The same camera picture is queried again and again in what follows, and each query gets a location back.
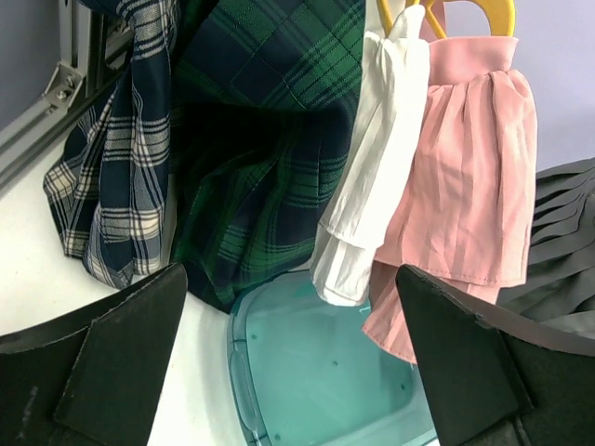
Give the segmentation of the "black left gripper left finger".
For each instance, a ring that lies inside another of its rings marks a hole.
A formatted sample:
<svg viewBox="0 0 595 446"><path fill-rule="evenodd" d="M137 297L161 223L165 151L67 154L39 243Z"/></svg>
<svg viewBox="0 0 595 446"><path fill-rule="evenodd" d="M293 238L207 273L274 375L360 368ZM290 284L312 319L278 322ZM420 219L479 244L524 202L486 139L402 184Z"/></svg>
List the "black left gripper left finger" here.
<svg viewBox="0 0 595 446"><path fill-rule="evenodd" d="M185 268L171 264L2 335L2 444L147 444L186 292Z"/></svg>

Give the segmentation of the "navy white plaid skirt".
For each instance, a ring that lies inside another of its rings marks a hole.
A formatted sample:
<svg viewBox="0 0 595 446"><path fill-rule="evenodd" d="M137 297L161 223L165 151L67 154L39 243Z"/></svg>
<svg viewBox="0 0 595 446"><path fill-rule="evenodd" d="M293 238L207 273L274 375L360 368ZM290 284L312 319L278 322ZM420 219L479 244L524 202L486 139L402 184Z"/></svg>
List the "navy white plaid skirt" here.
<svg viewBox="0 0 595 446"><path fill-rule="evenodd" d="M177 1L88 1L132 32L123 74L70 133L43 188L66 256L113 287L161 267Z"/></svg>

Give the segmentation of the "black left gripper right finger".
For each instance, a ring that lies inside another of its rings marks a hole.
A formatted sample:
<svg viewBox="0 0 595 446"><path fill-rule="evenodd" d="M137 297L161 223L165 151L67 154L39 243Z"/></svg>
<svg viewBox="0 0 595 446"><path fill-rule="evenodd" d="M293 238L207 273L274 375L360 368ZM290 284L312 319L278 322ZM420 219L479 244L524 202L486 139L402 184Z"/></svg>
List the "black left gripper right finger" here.
<svg viewBox="0 0 595 446"><path fill-rule="evenodd" d="M395 283L442 445L593 444L593 340L415 267Z"/></svg>

